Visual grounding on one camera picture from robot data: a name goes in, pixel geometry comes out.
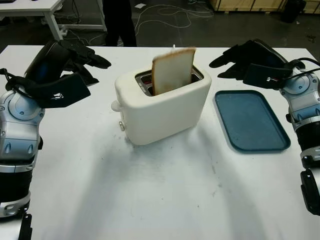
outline black wire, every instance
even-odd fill
[[[73,11],[73,13],[75,13],[74,12],[74,8],[75,8],[75,10],[76,10],[76,16],[77,16],[77,21],[76,21],[76,24],[79,24],[80,23],[80,14],[79,14],[79,10],[78,10],[78,7],[77,7],[77,4],[76,4],[76,1],[75,0],[72,0],[72,11]]]
[[[6,78],[6,80],[8,81],[8,83],[11,82],[11,79],[10,79],[10,78],[15,77],[15,75],[9,73],[9,72],[7,71],[7,69],[5,69],[5,68],[0,69],[0,74],[5,76],[5,78]],[[34,99],[34,98],[33,98],[32,96],[30,96],[29,94],[21,91],[17,86],[12,86],[12,89],[14,89],[17,93],[19,93],[19,94],[21,94],[21,95],[23,95],[23,96],[25,96],[25,97]]]
[[[299,74],[297,74],[297,75],[293,75],[293,76],[284,78],[283,80],[289,80],[289,79],[293,79],[293,78],[296,78],[296,77],[304,76],[304,75],[307,75],[307,74],[310,74],[310,73],[313,73],[313,72],[319,71],[319,70],[320,70],[320,67],[319,67],[319,68],[315,68],[315,69],[313,69],[313,70],[304,71],[304,72],[299,73]]]
[[[300,61],[309,61],[309,62],[312,62],[315,65],[318,65],[320,67],[320,62],[318,62],[317,60],[314,60],[312,58],[309,58],[309,57],[301,57],[298,60],[300,60]]]
[[[320,62],[318,62],[317,60],[314,60],[312,58],[309,58],[309,57],[301,57],[301,58],[298,58],[298,60],[300,61],[309,61],[309,62],[312,62],[314,63],[315,65],[318,65],[320,67]],[[300,77],[300,76],[304,76],[306,74],[310,74],[310,73],[313,73],[315,71],[319,71],[320,68],[315,68],[313,70],[309,70],[309,71],[304,71],[302,73],[299,73],[297,75],[293,75],[293,76],[290,76],[290,77],[287,77],[287,78],[284,78],[283,80],[288,80],[288,79],[293,79],[293,78],[296,78],[296,77]]]

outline black pants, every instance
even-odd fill
[[[125,47],[136,47],[136,33],[129,0],[103,0],[104,22],[107,28],[105,44],[115,47],[121,37]]]

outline plastic tray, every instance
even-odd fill
[[[260,92],[219,91],[215,102],[229,141],[236,150],[275,152],[290,147],[287,133]]]

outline white toaster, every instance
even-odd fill
[[[197,66],[192,83],[153,95],[151,69],[120,76],[117,100],[111,108],[121,113],[120,127],[134,145],[146,145],[197,124],[211,85],[211,77]]]

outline wooden pallet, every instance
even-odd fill
[[[209,0],[213,9],[219,12],[281,12],[287,0]],[[304,13],[320,14],[320,0],[306,0]]]
[[[305,14],[320,14],[320,0],[307,0],[303,12]]]
[[[215,11],[278,11],[285,0],[210,0]]]

